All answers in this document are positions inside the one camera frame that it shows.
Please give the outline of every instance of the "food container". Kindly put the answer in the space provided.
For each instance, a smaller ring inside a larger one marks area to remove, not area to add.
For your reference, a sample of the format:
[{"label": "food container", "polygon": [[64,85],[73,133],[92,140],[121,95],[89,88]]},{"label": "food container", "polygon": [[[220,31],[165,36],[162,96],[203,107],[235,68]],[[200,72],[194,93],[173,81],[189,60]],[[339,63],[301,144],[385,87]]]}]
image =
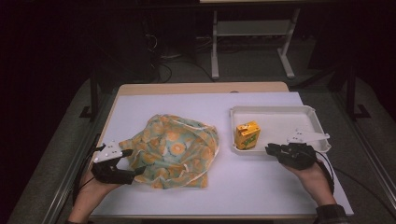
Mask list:
[{"label": "food container", "polygon": [[248,150],[256,146],[260,135],[260,126],[256,121],[240,124],[235,130],[235,146],[240,150]]},{"label": "food container", "polygon": [[[233,130],[233,149],[240,155],[265,155],[268,143],[287,145],[288,138],[296,130],[309,133],[323,133],[315,109],[308,105],[297,106],[235,106],[231,110]],[[242,150],[236,146],[235,132],[237,125],[254,120],[260,127],[260,135],[255,147]],[[327,139],[307,142],[315,151],[327,152],[332,146]]]}]

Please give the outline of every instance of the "juice box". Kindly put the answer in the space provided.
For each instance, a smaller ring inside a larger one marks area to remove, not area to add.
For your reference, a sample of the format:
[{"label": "juice box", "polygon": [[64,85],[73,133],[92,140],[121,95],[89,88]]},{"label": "juice box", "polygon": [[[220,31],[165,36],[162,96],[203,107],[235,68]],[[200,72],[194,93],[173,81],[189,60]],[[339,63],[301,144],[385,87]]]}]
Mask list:
[{"label": "juice box", "polygon": [[246,150],[256,146],[260,135],[260,127],[256,121],[236,126],[235,144],[238,149]]}]

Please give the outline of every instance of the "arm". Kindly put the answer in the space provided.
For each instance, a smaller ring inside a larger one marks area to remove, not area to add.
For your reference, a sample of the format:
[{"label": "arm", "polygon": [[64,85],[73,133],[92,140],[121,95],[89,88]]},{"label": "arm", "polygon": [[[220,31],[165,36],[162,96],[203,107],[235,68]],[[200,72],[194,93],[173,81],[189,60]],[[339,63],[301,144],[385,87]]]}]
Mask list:
[{"label": "arm", "polygon": [[67,219],[68,223],[87,223],[88,218],[97,205],[113,189],[120,185],[104,184],[93,178],[91,169],[81,178],[80,185],[84,185],[78,193],[73,210]]},{"label": "arm", "polygon": [[283,166],[297,175],[305,190],[317,203],[318,223],[349,223],[344,208],[332,196],[325,174],[316,163],[301,171]]}]

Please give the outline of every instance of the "metal frame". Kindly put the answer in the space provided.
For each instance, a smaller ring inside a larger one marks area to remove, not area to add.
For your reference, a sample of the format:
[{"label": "metal frame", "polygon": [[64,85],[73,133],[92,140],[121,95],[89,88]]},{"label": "metal frame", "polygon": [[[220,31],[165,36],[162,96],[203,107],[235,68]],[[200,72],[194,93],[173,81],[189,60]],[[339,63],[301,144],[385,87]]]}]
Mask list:
[{"label": "metal frame", "polygon": [[279,59],[285,69],[287,78],[295,78],[291,69],[287,52],[294,33],[300,9],[294,9],[291,20],[273,21],[218,21],[218,12],[213,13],[213,44],[211,53],[212,78],[219,79],[218,36],[231,35],[284,35],[286,37],[282,48],[277,49]]}]

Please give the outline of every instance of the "plastic bag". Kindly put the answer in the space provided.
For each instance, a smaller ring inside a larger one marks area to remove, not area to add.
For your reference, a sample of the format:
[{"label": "plastic bag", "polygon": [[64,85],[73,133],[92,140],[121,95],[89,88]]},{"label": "plastic bag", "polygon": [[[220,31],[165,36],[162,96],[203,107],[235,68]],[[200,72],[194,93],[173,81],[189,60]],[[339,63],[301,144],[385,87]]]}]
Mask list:
[{"label": "plastic bag", "polygon": [[216,127],[174,115],[156,115],[146,128],[120,142],[133,149],[128,157],[132,169],[147,166],[135,181],[155,189],[205,188],[210,164],[219,152]]}]

